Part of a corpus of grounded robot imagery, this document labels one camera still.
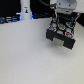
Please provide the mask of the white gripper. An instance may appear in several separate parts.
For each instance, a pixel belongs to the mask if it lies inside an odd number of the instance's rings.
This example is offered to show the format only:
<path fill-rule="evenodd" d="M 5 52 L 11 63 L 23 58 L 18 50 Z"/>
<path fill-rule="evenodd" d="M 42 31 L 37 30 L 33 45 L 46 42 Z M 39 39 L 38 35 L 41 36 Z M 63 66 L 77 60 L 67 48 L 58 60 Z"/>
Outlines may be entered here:
<path fill-rule="evenodd" d="M 77 7 L 77 0 L 51 0 L 50 3 L 56 5 L 55 11 L 57 13 L 63 13 L 63 14 L 71 14 Z M 70 22 L 70 28 L 73 27 L 74 21 L 75 19 L 72 16 Z M 56 14 L 52 15 L 52 22 L 56 24 L 57 22 Z"/>

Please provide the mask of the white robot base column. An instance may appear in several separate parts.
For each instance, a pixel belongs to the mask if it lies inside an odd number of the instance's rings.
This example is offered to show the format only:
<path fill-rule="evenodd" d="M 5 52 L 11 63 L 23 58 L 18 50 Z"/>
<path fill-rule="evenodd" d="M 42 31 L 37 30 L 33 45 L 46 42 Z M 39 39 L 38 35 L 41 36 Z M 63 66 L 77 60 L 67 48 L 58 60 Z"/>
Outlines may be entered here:
<path fill-rule="evenodd" d="M 21 0 L 21 19 L 31 20 L 32 12 L 30 9 L 30 0 Z"/>

